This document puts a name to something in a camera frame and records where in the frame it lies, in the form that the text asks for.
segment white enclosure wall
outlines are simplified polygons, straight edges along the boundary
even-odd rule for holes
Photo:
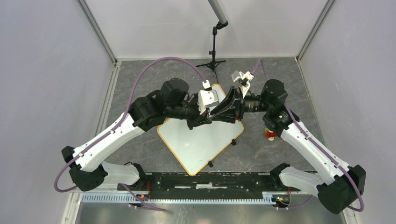
[[[61,149],[94,134],[111,69],[77,1],[0,3],[0,223],[60,222]]]
[[[218,19],[206,0],[86,0],[117,58],[209,57]],[[326,0],[219,0],[218,57],[296,56]]]
[[[396,1],[336,1],[302,70],[327,146],[367,172],[363,224],[394,223]]]

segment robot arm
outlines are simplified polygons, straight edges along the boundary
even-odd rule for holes
[[[62,155],[66,163],[79,156],[70,165],[69,174],[73,182],[80,190],[89,191],[103,183],[132,185],[144,178],[145,174],[139,164],[124,166],[104,162],[104,160],[126,142],[163,124],[167,118],[185,119],[191,129],[202,124],[210,124],[211,121],[206,117],[207,108],[217,105],[219,99],[208,81],[203,83],[203,86],[204,91],[190,97],[189,86],[185,81],[178,78],[166,81],[160,90],[137,98],[131,104],[122,124],[115,130],[114,127],[119,125],[124,113],[106,130],[87,143],[76,148],[65,147]],[[82,153],[86,147],[109,132],[109,135],[93,145],[87,152]]]
[[[283,163],[270,174],[280,186],[305,191],[317,197],[330,212],[340,213],[358,198],[343,170],[352,178],[360,194],[364,190],[365,170],[359,165],[351,167],[312,136],[298,116],[285,107],[287,92],[282,82],[270,79],[260,95],[247,95],[246,88],[249,88],[251,79],[249,74],[234,73],[233,80],[241,87],[232,86],[226,99],[211,111],[209,117],[234,123],[247,112],[266,112],[262,118],[266,127],[291,144],[318,172],[303,172]]]

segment tripod base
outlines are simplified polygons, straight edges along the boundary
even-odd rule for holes
[[[217,66],[220,64],[220,63],[223,63],[223,62],[226,62],[225,60],[224,61],[211,61],[211,62],[209,62],[209,63],[206,63],[206,64],[200,64],[200,65],[197,65],[196,67],[201,67],[201,66],[206,66],[206,67],[208,67],[210,70],[212,70],[213,72],[214,72],[214,75],[216,76],[216,83],[219,83],[219,78],[217,77],[217,72],[216,72],[216,68],[217,68]]]

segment whiteboard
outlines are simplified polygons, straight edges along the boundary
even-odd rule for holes
[[[224,100],[226,95],[220,85],[214,84],[212,88],[219,101]],[[185,171],[195,175],[230,145],[232,139],[242,134],[243,124],[240,121],[235,124],[213,121],[210,125],[190,130],[185,120],[168,119],[157,132]]]

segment tripod leg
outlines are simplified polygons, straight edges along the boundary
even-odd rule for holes
[[[216,76],[216,83],[219,84],[219,78],[217,77],[216,68],[213,69],[214,75]]]
[[[218,66],[220,63],[223,63],[223,62],[226,62],[226,61],[224,60],[224,61],[216,62],[216,65],[214,66],[214,68],[217,68],[217,66]]]
[[[201,67],[201,66],[207,66],[208,64],[200,64],[200,65],[196,65],[195,67]]]

